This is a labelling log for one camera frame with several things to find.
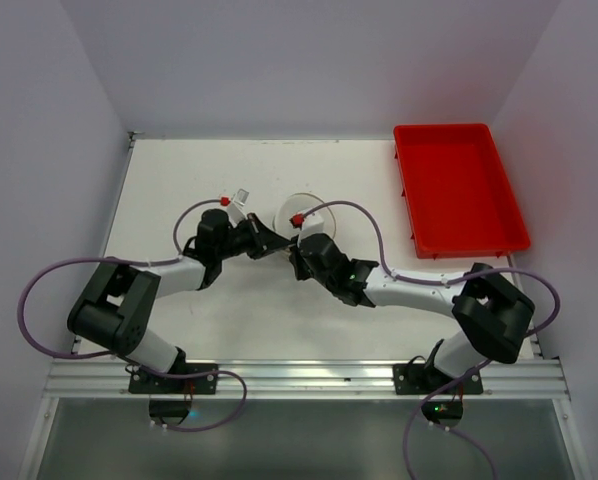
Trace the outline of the white mesh laundry bag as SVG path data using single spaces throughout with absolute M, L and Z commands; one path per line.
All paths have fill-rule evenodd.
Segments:
M 323 207 L 317 209 L 320 205 L 323 205 L 324 201 L 311 193 L 296 193 L 288 197 L 285 202 L 278 208 L 272 221 L 272 229 L 279 235 L 292 239 L 297 238 L 297 243 L 300 243 L 303 239 L 309 237 L 304 236 L 299 230 L 294 229 L 290 224 L 290 218 L 298 212 L 304 212 L 308 214 L 319 213 L 324 221 L 324 231 L 331 239 L 334 239 L 337 233 L 337 222 L 336 218 L 329 207 Z

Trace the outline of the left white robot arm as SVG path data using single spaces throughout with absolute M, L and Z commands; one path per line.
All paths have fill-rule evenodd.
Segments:
M 258 260 L 289 245 L 289 239 L 275 233 L 254 214 L 233 224 L 225 211 L 207 210 L 196 235 L 173 261 L 157 266 L 117 259 L 101 261 L 70 311 L 67 327 L 112 354 L 146 368 L 164 392 L 176 392 L 186 383 L 186 354 L 150 329 L 155 301 L 210 287 L 227 259 L 246 255 Z

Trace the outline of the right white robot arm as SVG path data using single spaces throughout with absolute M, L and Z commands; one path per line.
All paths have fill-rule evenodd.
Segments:
M 438 341 L 421 370 L 404 369 L 409 383 L 440 393 L 484 361 L 514 364 L 535 311 L 525 294 L 484 263 L 471 269 L 483 276 L 458 285 L 439 278 L 409 283 L 375 261 L 349 258 L 325 233 L 299 240 L 290 248 L 290 262 L 297 280 L 315 280 L 346 305 L 407 307 L 456 320 L 459 332 Z

